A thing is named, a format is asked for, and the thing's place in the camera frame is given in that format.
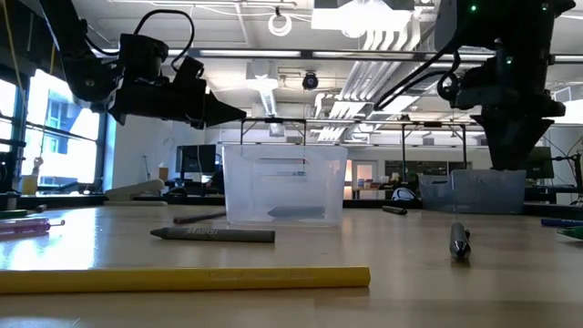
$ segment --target yellow crayon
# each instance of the yellow crayon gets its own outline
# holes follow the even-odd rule
[[[367,287],[368,267],[0,271],[0,293]]]

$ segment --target black marker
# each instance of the black marker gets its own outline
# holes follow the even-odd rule
[[[469,231],[465,231],[462,223],[456,222],[452,224],[452,232],[449,240],[449,252],[452,254],[452,258],[461,261],[470,257],[472,249],[467,239],[468,235]]]
[[[407,214],[406,209],[395,208],[393,206],[383,206],[383,211],[385,211],[387,213],[398,214],[398,215],[406,215]]]
[[[208,228],[162,228],[149,232],[165,240],[275,242],[275,231]]]

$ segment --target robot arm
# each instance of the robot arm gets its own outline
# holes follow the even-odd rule
[[[545,118],[565,115],[563,104],[552,100],[545,87],[554,62],[555,19],[574,6],[573,0],[442,0],[435,22],[437,55],[389,90],[377,107],[394,100],[385,101],[440,56],[454,54],[454,66],[437,86],[440,97],[451,108],[481,106],[481,115],[473,119],[484,128],[494,169],[519,169],[554,123]],[[458,77],[461,46],[485,47],[496,55]],[[447,79],[452,83],[446,87]]]
[[[134,34],[121,35],[119,52],[113,54],[117,58],[107,60],[95,56],[87,44],[87,22],[78,18],[71,0],[40,0],[40,5],[61,54],[66,82],[80,106],[107,112],[121,125],[126,115],[182,121],[194,128],[245,118],[244,111],[206,94],[207,83],[200,78],[203,65],[194,58],[184,57],[172,82],[162,76],[168,46],[138,31],[151,15],[180,12],[150,12]]]

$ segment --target table surface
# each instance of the table surface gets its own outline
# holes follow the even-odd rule
[[[275,244],[163,241],[168,206],[48,211],[66,226],[0,240],[0,269],[368,265],[368,289],[0,296],[0,327],[579,327],[583,241],[537,218],[345,210],[332,228],[278,227]],[[472,231],[450,260],[453,220]],[[225,220],[197,226],[224,228]]]

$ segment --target clear plastic container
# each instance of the clear plastic container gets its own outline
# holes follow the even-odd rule
[[[527,172],[493,169],[452,171],[455,212],[520,214],[525,202]]]
[[[419,176],[424,209],[457,213],[519,214],[527,173],[457,169],[450,177]]]
[[[229,222],[339,225],[347,154],[343,147],[224,147]]]
[[[447,176],[419,176],[419,191],[426,210],[454,211],[454,190]]]

